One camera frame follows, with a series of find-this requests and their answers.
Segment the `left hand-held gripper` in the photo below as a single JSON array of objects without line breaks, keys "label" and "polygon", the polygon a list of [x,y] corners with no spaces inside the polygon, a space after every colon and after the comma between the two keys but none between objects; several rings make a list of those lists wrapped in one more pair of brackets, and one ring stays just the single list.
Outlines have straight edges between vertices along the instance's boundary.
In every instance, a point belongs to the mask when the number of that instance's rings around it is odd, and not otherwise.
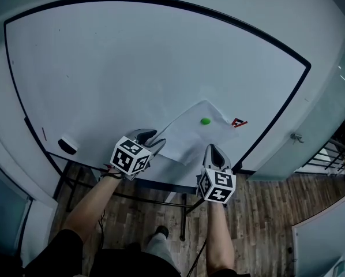
[{"label": "left hand-held gripper", "polygon": [[115,145],[110,165],[119,170],[130,181],[150,166],[152,155],[157,155],[165,146],[166,139],[160,139],[146,145],[157,131],[155,129],[137,129],[130,138],[123,136]]}]

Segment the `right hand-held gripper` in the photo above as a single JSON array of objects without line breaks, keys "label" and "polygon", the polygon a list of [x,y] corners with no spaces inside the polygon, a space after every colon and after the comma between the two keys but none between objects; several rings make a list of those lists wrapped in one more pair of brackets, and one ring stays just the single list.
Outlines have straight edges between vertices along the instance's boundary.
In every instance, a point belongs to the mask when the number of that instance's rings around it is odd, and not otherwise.
[{"label": "right hand-held gripper", "polygon": [[[211,168],[211,163],[219,170]],[[202,163],[201,178],[198,180],[198,188],[205,201],[226,204],[234,194],[236,176],[231,170],[231,162],[228,156],[216,145],[211,144],[205,149]]]}]

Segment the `white paper sheet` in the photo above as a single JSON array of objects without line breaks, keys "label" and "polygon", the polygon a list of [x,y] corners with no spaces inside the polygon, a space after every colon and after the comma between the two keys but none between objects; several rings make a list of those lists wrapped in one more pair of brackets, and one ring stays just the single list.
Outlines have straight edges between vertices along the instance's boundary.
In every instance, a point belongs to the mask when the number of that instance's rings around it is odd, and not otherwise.
[{"label": "white paper sheet", "polygon": [[[209,125],[201,119],[209,118]],[[202,154],[208,144],[220,145],[236,138],[238,133],[221,112],[203,100],[182,113],[162,131],[157,139],[166,139],[159,154],[184,166]]]}]

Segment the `black-framed whiteboard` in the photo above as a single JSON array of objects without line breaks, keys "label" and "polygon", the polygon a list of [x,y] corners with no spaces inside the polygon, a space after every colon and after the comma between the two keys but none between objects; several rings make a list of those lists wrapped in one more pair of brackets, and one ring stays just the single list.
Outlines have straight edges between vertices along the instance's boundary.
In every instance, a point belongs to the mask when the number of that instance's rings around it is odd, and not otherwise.
[{"label": "black-framed whiteboard", "polygon": [[[61,0],[3,27],[25,122],[54,168],[63,160],[103,171],[122,136],[155,129],[157,138],[207,100],[230,124],[247,121],[219,145],[239,171],[311,68],[267,33],[178,0]],[[61,150],[61,137],[77,146],[74,155]],[[203,154],[186,166],[158,154],[137,181],[195,193]]]}]

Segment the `person's left forearm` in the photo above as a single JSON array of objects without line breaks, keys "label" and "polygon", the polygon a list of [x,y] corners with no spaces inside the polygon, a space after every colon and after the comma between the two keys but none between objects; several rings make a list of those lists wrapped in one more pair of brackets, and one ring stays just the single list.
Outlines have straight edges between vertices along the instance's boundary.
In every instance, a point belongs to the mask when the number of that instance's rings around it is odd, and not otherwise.
[{"label": "person's left forearm", "polygon": [[74,231],[85,242],[97,225],[122,178],[123,174],[114,168],[104,174],[72,210],[63,228]]}]

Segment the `person's right forearm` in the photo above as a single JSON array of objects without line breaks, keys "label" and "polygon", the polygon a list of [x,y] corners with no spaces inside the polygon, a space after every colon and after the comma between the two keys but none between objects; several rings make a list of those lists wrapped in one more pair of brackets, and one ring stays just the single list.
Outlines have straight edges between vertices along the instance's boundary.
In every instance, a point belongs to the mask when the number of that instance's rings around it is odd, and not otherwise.
[{"label": "person's right forearm", "polygon": [[224,207],[208,202],[206,266],[208,275],[234,268],[235,251],[231,240]]}]

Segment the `black whiteboard eraser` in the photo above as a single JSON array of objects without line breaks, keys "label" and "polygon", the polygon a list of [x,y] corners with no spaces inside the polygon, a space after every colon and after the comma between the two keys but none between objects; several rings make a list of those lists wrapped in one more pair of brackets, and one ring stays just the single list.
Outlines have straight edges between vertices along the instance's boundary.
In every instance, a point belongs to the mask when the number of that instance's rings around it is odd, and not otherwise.
[{"label": "black whiteboard eraser", "polygon": [[58,145],[61,148],[61,150],[63,150],[69,155],[74,155],[78,150],[77,146],[70,142],[66,137],[61,137],[58,140]]}]

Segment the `frosted glass door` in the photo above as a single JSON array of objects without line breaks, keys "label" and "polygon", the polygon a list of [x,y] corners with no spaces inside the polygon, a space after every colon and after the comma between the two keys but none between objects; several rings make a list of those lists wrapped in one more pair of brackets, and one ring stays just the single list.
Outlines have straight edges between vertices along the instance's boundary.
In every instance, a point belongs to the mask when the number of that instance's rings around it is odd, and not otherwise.
[{"label": "frosted glass door", "polygon": [[260,167],[249,181],[283,181],[303,166],[345,119],[345,44],[337,64],[319,93],[316,104],[295,131],[304,143],[288,141]]}]

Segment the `person's grey trouser leg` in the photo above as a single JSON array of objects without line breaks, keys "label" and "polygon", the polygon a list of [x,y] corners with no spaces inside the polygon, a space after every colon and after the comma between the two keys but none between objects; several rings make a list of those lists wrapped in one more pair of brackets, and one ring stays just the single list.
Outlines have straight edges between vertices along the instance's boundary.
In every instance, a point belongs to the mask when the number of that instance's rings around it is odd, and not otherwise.
[{"label": "person's grey trouser leg", "polygon": [[163,233],[155,233],[149,240],[144,252],[160,257],[175,267],[175,263],[167,247],[167,237]]}]

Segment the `black stair railing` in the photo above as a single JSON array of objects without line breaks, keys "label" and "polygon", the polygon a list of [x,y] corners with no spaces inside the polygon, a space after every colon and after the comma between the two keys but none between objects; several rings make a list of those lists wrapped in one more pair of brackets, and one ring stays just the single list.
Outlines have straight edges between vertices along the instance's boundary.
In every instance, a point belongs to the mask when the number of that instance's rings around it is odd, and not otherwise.
[{"label": "black stair railing", "polygon": [[326,176],[345,175],[345,120],[332,137],[295,172]]}]

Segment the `person's black shirt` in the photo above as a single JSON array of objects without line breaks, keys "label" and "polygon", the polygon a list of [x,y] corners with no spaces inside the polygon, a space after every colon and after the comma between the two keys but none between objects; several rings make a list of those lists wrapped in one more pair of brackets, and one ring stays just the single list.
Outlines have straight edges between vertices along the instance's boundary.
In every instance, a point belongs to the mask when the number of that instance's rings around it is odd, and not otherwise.
[{"label": "person's black shirt", "polygon": [[[24,269],[25,277],[76,277],[81,275],[86,226],[67,223]],[[89,277],[181,277],[160,257],[130,250],[103,249],[94,259]]]}]

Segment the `dark-framed window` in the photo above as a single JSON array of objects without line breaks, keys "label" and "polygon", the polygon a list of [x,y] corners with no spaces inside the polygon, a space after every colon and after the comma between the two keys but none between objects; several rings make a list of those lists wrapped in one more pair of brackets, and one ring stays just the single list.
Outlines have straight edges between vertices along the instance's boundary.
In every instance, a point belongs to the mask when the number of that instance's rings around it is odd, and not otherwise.
[{"label": "dark-framed window", "polygon": [[33,198],[0,168],[0,253],[20,259]]}]

